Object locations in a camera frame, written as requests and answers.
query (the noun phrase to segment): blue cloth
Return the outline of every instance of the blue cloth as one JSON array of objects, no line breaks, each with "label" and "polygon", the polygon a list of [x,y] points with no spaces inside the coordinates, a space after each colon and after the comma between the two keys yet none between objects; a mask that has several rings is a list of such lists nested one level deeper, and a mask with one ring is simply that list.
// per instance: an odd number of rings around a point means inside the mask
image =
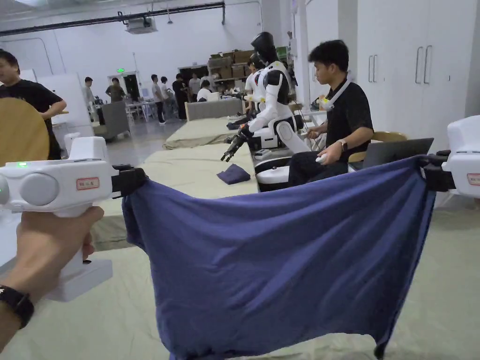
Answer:
[{"label": "blue cloth", "polygon": [[250,174],[237,164],[232,164],[227,170],[217,174],[217,176],[228,185],[250,180]]},{"label": "blue cloth", "polygon": [[260,355],[328,333],[382,356],[432,214],[416,159],[217,200],[149,181],[124,199],[177,359]]}]

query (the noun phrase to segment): air conditioner unit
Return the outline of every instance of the air conditioner unit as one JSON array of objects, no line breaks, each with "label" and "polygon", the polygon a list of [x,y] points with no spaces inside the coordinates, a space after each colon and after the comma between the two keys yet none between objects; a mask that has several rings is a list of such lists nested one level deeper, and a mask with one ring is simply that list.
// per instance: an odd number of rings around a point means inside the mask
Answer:
[{"label": "air conditioner unit", "polygon": [[142,19],[127,20],[127,32],[130,34],[148,34],[157,31],[155,20],[145,17]]}]

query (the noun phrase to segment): beige sheet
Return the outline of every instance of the beige sheet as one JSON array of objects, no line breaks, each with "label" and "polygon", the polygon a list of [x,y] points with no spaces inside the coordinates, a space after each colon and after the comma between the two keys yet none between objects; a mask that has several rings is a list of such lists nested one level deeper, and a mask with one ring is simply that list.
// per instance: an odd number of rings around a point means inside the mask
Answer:
[{"label": "beige sheet", "polygon": [[[479,211],[468,210],[434,214],[385,360],[480,359],[479,218]],[[114,277],[73,302],[38,306],[0,360],[168,359],[156,329],[146,255],[130,248],[94,257],[111,259]],[[373,348],[369,336],[337,334],[262,358],[373,360]]]},{"label": "beige sheet", "polygon": [[[139,167],[153,181],[167,185],[187,195],[203,199],[216,199],[258,192],[252,157],[248,146],[242,146],[229,163],[220,161],[228,144],[216,144],[194,149],[158,151]],[[217,177],[230,164],[237,164],[250,173],[250,181],[227,185]],[[104,218],[92,230],[97,250],[118,249],[128,246],[121,211],[121,199],[106,200],[100,204]]]},{"label": "beige sheet", "polygon": [[229,122],[233,121],[226,117],[189,121],[167,139],[163,148],[172,150],[181,147],[221,144],[226,138],[238,132],[238,130],[227,129]]}]

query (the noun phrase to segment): cabinet door handle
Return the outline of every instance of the cabinet door handle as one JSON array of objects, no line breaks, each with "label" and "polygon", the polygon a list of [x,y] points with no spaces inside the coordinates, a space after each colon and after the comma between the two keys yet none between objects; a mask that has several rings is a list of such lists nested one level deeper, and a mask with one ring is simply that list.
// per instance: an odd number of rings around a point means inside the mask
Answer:
[{"label": "cabinet door handle", "polygon": [[372,58],[373,58],[373,55],[370,55],[368,57],[368,82],[369,83],[372,83],[373,81],[371,80],[371,77],[370,77],[370,69],[372,68]]},{"label": "cabinet door handle", "polygon": [[423,46],[419,46],[417,49],[417,63],[415,64],[415,83],[421,84],[421,80],[418,81],[419,78],[419,57],[420,57],[420,50],[423,49]]},{"label": "cabinet door handle", "polygon": [[378,55],[373,56],[373,82],[376,83],[377,80],[375,78],[375,70],[377,68],[377,62],[375,61],[377,59]]},{"label": "cabinet door handle", "polygon": [[430,85],[430,81],[427,82],[427,64],[428,64],[428,49],[433,48],[432,45],[428,45],[425,49],[425,69],[423,69],[423,83]]}]

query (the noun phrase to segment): short black hair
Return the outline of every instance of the short black hair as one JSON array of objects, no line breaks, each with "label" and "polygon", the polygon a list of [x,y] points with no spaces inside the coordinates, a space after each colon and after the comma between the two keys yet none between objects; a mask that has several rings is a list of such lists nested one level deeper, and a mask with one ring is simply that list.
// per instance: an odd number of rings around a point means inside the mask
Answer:
[{"label": "short black hair", "polygon": [[320,62],[325,66],[335,64],[341,71],[348,71],[348,47],[343,40],[320,43],[308,55],[309,62]]},{"label": "short black hair", "polygon": [[18,65],[18,60],[13,54],[0,49],[0,59],[4,59],[10,66],[16,66],[18,68],[17,73],[20,74],[20,66]]}]

